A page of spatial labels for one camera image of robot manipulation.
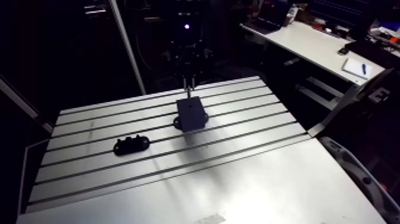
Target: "metal table surface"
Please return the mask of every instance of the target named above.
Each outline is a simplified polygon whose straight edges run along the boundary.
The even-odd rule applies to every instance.
[[[384,223],[258,77],[193,95],[210,119],[187,134],[182,90],[62,111],[18,223]],[[112,153],[137,133],[148,150]]]

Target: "white desk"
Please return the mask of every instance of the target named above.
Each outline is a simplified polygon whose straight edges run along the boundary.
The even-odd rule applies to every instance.
[[[192,94],[210,119],[187,134],[182,90],[62,111],[17,223],[384,223],[258,77]],[[149,149],[116,157],[136,133]]]
[[[247,27],[244,24],[241,24],[240,26],[254,34],[260,35],[265,40],[281,46],[295,55],[331,72],[337,77],[352,83],[352,87],[346,93],[340,93],[325,83],[321,83],[319,80],[309,80],[310,82],[313,82],[319,87],[325,89],[327,92],[337,96],[337,99],[332,102],[324,102],[324,99],[312,93],[311,91],[302,91],[310,98],[316,100],[331,110],[331,113],[326,119],[309,130],[309,133],[312,136],[323,130],[341,109],[352,102],[352,100],[364,89],[368,82],[372,81],[376,76],[388,72],[383,67],[370,60],[367,60],[364,57],[359,56],[358,54],[354,54],[351,51],[347,55],[339,55],[338,50],[343,48],[346,43],[349,43],[349,41],[319,32],[318,30],[314,30],[311,26],[298,21],[294,21],[287,27],[282,27],[280,30],[266,35],[257,31],[256,29]],[[371,77],[369,79],[363,79],[342,71],[342,66],[347,58],[353,58],[362,63],[371,65]]]

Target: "laptop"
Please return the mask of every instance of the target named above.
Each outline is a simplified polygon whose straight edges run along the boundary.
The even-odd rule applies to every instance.
[[[258,17],[254,21],[245,23],[245,26],[263,34],[279,30],[285,22],[291,4],[285,0],[264,0]]]

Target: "metal rod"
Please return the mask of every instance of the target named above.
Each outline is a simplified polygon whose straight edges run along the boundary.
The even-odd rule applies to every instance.
[[[6,96],[10,98],[17,106],[19,106],[29,117],[37,121],[47,132],[53,132],[53,127],[48,122],[40,122],[38,120],[38,111],[31,106],[26,99],[20,97],[14,88],[6,82],[6,80],[0,75],[0,90],[4,92]]]
[[[192,77],[192,90],[195,90],[195,77]]]
[[[146,89],[145,89],[145,86],[143,85],[142,77],[140,76],[138,64],[136,63],[136,60],[135,60],[135,55],[133,54],[132,47],[130,46],[129,38],[126,33],[124,23],[122,21],[120,10],[118,9],[117,0],[110,0],[110,6],[112,8],[112,13],[114,14],[118,28],[120,30],[122,40],[125,45],[125,49],[129,56],[130,63],[132,65],[133,71],[135,73],[137,84],[139,84],[139,88],[140,88],[140,91],[142,92],[142,95],[146,95]]]
[[[186,92],[187,92],[187,98],[190,99],[192,97],[190,94],[190,88],[187,88]]]

